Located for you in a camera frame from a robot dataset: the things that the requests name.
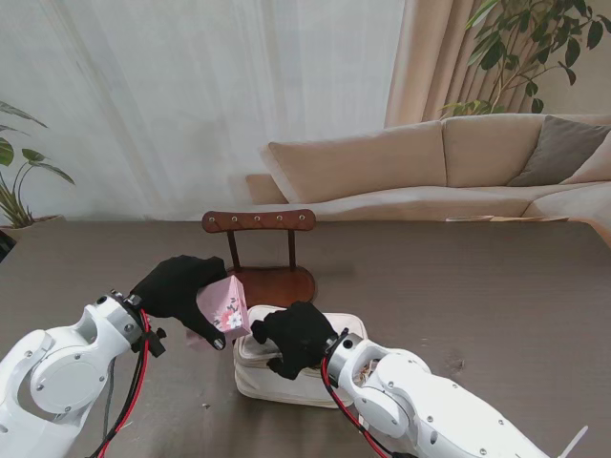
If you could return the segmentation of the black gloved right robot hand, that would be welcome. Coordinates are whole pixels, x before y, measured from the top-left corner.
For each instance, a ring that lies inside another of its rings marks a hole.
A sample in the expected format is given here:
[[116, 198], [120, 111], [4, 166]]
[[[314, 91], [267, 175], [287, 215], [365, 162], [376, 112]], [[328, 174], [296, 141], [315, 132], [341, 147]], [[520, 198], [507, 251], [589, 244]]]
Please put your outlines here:
[[254, 339], [259, 344], [273, 342], [281, 356], [267, 362], [279, 376], [296, 380], [306, 368], [326, 366], [332, 351], [347, 335], [338, 334], [326, 316], [311, 302], [294, 302], [288, 308], [268, 314], [251, 324]]

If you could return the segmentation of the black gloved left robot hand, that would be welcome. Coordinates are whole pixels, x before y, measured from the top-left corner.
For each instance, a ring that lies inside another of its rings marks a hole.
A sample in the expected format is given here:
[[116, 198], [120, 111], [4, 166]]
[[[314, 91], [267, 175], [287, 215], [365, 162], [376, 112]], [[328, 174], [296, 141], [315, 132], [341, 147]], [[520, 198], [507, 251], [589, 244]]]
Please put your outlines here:
[[225, 278], [222, 259], [180, 255], [159, 263], [131, 293], [140, 297], [139, 305], [148, 315], [174, 318], [215, 349], [223, 350], [225, 337], [200, 312], [197, 296], [202, 288]]

